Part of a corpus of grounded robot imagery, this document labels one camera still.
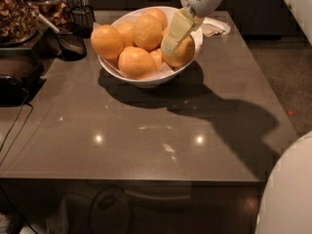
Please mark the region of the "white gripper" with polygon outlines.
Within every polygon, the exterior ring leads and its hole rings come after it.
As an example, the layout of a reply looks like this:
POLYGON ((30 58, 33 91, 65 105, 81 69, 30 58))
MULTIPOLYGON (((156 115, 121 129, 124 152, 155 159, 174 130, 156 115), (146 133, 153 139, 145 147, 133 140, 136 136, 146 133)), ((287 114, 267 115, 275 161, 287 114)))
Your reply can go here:
POLYGON ((212 13, 222 0, 180 0, 178 9, 170 23, 168 32, 161 43, 161 50, 166 56, 171 56, 181 42, 196 31, 203 23, 203 17, 212 13))

